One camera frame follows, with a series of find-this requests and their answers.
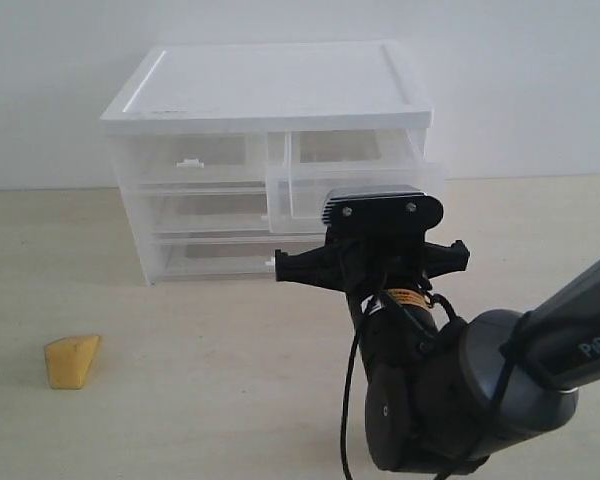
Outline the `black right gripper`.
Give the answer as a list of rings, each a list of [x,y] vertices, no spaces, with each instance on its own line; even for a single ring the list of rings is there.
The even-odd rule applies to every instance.
[[[379,286],[429,292],[431,280],[464,271],[470,252],[420,238],[333,240],[298,254],[276,250],[275,279],[362,297]]]

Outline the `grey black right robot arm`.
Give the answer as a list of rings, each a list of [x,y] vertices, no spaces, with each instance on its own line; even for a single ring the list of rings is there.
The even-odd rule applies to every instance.
[[[460,317],[432,291],[465,269],[461,242],[422,234],[329,236],[322,247],[277,251],[280,282],[345,295],[349,358],[367,381],[364,429],[382,471],[467,475],[503,449],[557,430],[580,387],[600,380],[600,260],[538,307]]]

